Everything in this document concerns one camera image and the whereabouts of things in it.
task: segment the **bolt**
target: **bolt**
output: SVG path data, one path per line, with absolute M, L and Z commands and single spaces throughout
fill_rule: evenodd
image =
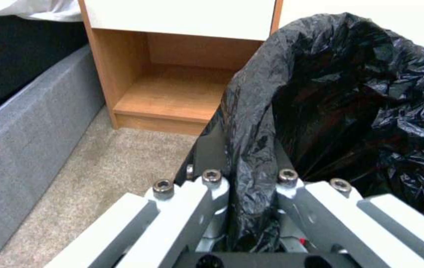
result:
M 343 179 L 340 179 L 340 178 L 333 178 L 333 179 L 331 179 L 330 180 L 330 185 L 335 190 L 337 190 L 342 195 L 344 195 L 346 198 L 349 197 L 349 194 L 350 194 L 351 190 L 353 189 L 353 187 L 351 187 L 351 184 L 349 184 L 349 182 L 347 182 L 347 181 L 345 181 Z
M 159 200 L 168 200 L 174 196 L 174 183 L 170 180 L 158 180 L 152 187 L 152 195 Z
M 206 169 L 202 173 L 202 183 L 209 188 L 217 188 L 222 181 L 222 173 L 217 169 Z
M 192 180 L 194 178 L 194 165 L 191 163 L 188 164 L 185 168 L 185 178 L 187 180 Z
M 298 174 L 296 171 L 290 168 L 281 169 L 278 173 L 278 182 L 281 185 L 288 187 L 295 187 L 296 182 L 298 181 Z

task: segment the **open shelf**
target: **open shelf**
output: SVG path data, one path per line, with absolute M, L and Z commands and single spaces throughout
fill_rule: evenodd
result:
M 114 128 L 200 134 L 261 41 L 91 29 Z
M 113 109 L 115 114 L 207 124 L 234 71 L 154 64 Z

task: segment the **plastic bag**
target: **plastic bag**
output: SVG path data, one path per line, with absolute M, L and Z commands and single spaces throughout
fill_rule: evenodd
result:
M 424 214 L 424 48 L 370 20 L 315 15 L 279 29 L 204 134 L 214 124 L 226 136 L 230 251 L 278 246 L 275 139 L 303 180 L 343 178 Z

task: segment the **white bedding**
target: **white bedding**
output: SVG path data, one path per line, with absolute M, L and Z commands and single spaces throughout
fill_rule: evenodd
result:
M 4 15 L 30 20 L 81 21 L 77 0 L 0 0 L 0 16 Z

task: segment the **gray upholstered bed frame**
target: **gray upholstered bed frame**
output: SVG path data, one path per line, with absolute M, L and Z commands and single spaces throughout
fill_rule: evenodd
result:
M 0 107 L 0 250 L 104 104 L 88 46 Z

